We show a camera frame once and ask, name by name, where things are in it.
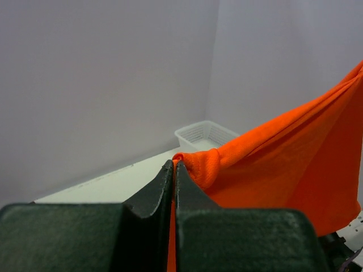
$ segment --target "orange fabric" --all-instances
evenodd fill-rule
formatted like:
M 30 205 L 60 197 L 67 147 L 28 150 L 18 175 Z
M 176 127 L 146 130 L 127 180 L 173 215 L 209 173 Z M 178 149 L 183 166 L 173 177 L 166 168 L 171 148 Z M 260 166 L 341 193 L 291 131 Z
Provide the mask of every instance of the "orange fabric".
M 362 78 L 363 61 L 321 97 L 218 149 L 176 154 L 174 164 L 182 160 L 194 182 L 222 207 L 298 209 L 318 236 L 335 232 L 360 212 Z

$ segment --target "plastic basket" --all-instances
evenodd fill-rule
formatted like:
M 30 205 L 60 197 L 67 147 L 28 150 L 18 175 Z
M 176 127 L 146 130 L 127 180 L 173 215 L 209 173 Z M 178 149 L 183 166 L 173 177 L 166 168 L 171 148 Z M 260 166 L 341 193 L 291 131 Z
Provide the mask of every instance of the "plastic basket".
M 178 129 L 181 152 L 206 151 L 218 148 L 239 135 L 211 121 L 202 121 Z

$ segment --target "cloth fold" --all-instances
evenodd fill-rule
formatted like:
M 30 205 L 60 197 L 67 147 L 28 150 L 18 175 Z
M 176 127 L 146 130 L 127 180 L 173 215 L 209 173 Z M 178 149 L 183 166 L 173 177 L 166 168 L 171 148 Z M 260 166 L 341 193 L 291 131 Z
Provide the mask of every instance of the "cloth fold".
M 293 208 L 318 236 L 335 232 L 360 212 L 362 78 L 363 61 L 324 95 L 174 165 L 222 207 Z

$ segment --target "orange cloth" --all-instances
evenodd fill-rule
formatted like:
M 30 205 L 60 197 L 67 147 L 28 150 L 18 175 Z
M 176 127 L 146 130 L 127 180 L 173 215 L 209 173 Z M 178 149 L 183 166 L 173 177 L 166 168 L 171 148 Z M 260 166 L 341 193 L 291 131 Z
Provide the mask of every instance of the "orange cloth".
M 360 212 L 362 78 L 363 61 L 321 97 L 218 149 L 176 154 L 174 164 L 182 160 L 222 207 L 293 208 L 305 213 L 318 236 L 335 232 Z

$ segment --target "white wall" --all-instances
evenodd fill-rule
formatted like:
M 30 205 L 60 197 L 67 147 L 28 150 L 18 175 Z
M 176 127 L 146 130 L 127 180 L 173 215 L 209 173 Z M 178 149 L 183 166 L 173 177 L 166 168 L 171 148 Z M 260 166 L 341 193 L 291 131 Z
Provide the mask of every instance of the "white wall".
M 355 0 L 221 1 L 207 118 L 244 133 L 328 91 L 363 59 L 362 18 Z
M 0 1 L 0 206 L 176 146 L 174 130 L 205 117 L 217 12 Z

